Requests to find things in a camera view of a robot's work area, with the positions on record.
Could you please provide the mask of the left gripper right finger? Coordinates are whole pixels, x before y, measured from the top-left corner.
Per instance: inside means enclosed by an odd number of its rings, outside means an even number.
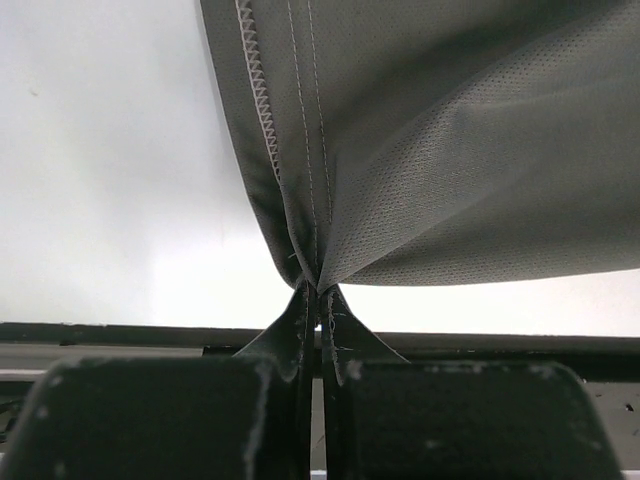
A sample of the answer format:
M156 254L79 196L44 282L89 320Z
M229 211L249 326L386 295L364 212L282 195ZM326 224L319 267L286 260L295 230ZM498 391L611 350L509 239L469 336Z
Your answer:
M410 362L318 300L331 479L619 479L578 377L554 362Z

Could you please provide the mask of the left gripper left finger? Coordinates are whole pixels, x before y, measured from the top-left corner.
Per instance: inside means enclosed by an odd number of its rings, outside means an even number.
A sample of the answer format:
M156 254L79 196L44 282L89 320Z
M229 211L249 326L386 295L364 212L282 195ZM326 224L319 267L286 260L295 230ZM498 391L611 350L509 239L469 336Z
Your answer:
M84 357L30 390L5 479L306 479L313 296L231 356Z

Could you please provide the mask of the grey t shirt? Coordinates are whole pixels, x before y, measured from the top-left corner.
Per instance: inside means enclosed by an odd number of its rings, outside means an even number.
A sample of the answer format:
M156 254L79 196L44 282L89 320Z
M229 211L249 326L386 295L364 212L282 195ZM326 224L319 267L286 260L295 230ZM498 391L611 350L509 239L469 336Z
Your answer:
M226 123L289 284L639 265L635 1L205 1Z

